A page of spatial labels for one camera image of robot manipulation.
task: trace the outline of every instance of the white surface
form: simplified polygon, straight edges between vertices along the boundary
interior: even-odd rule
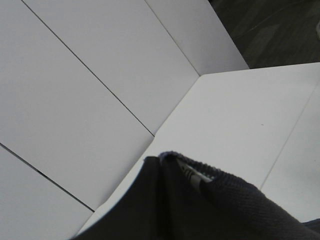
[[[180,152],[242,177],[260,188],[319,82],[319,76],[320,63],[310,63],[200,77],[161,126],[139,161],[82,229],[96,222],[117,203],[137,176],[145,157],[158,156],[165,151]],[[315,98],[314,101],[319,106],[319,101]],[[313,117],[319,113],[319,108],[315,107],[310,109]],[[312,127],[316,131],[310,148],[317,143],[319,136],[316,118],[313,118]],[[292,151],[303,149],[303,146],[295,146]],[[319,158],[318,148],[313,148],[312,156]],[[299,172],[299,169],[294,169],[293,172]],[[306,181],[317,193],[309,191],[311,188],[304,193],[309,194],[309,200],[315,197],[315,203],[320,191],[316,187],[319,184],[314,183],[319,178],[315,175],[313,178]],[[301,212],[308,208],[302,201],[297,200],[297,204],[301,204]],[[316,214],[308,215],[307,210],[305,213],[306,219],[315,218]]]
[[[262,191],[302,222],[320,218],[318,84]]]
[[[144,0],[27,0],[155,133],[199,77]]]
[[[200,75],[248,69],[208,0],[146,0]]]
[[[1,146],[0,165],[0,239],[69,239],[92,214]]]
[[[153,136],[22,2],[0,22],[0,142],[96,209]]]

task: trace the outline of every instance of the black line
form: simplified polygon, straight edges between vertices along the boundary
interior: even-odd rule
[[[147,4],[147,6],[149,7],[149,9],[152,11],[152,13],[155,15],[156,19],[158,19],[159,23],[162,25],[162,27],[165,29],[165,31],[168,33],[168,35],[170,36],[170,38],[172,39],[172,41],[175,43],[175,45],[179,48],[179,50],[181,51],[181,53],[184,55],[184,57],[188,60],[189,64],[191,65],[191,67],[195,70],[196,74],[198,74],[198,76],[200,76],[199,72],[196,70],[195,66],[190,62],[189,58],[187,57],[187,55],[184,53],[184,51],[182,51],[181,47],[178,45],[178,43],[176,42],[176,40],[174,39],[174,37],[170,34],[170,32],[167,30],[167,28],[165,27],[165,25],[162,23],[162,21],[160,20],[160,18],[158,17],[158,15],[155,13],[155,11],[151,8],[151,6],[149,5],[149,3],[144,0],[144,2]]]
[[[76,201],[78,201],[79,203],[81,203],[83,206],[85,206],[87,209],[89,209],[91,212],[95,212],[91,207],[89,207],[87,204],[85,204],[83,201],[81,201],[79,198],[77,198],[76,196],[72,195],[69,191],[65,190],[62,186],[60,186],[58,183],[56,183],[55,181],[53,181],[51,178],[49,178],[48,176],[46,176],[44,173],[42,173],[41,171],[39,171],[38,169],[36,169],[34,166],[32,166],[30,163],[28,163],[26,160],[24,160],[22,157],[20,157],[18,154],[16,154],[15,152],[13,152],[11,149],[9,149],[8,147],[6,147],[5,145],[3,145],[0,142],[0,146],[3,147],[5,150],[7,150],[9,153],[11,153],[13,156],[15,156],[16,158],[18,158],[19,160],[21,160],[23,163],[25,163],[26,165],[28,165],[30,168],[32,168],[33,170],[35,170],[38,174],[42,175],[43,177],[45,177],[48,181],[50,181],[51,183],[53,183],[54,185],[56,185],[59,189],[61,189],[62,191],[64,191],[66,194],[68,194],[70,197],[72,197],[73,199],[75,199]]]
[[[95,76],[96,79],[99,80],[99,82],[105,86],[106,89],[109,90],[109,92],[135,117],[135,119],[138,120],[139,123],[142,124],[142,126],[144,126],[144,128],[154,137],[155,135],[137,118],[137,116],[110,90],[109,87],[107,87],[106,84],[104,84],[100,78],[74,53],[74,51],[71,50],[70,47],[68,47],[67,44],[64,43],[64,41],[62,41],[62,39],[24,2],[24,0],[21,0],[21,2],[23,2],[23,4],[46,26],[47,29],[50,30],[50,32],[57,38],[59,39],[59,41],[86,67],[86,69],[88,69],[90,71],[90,73],[93,74],[93,76]]]

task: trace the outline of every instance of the white wall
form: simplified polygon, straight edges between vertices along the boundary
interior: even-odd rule
[[[199,77],[144,0],[26,0],[156,133]]]
[[[145,0],[200,74],[248,69],[208,0]]]

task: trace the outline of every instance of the floor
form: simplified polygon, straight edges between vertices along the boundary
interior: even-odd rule
[[[250,68],[320,62],[320,0],[212,0]]]

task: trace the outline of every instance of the black fabric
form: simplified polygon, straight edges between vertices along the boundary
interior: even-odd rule
[[[319,226],[298,222],[239,177],[166,152],[147,157],[121,200],[74,240],[320,240]]]

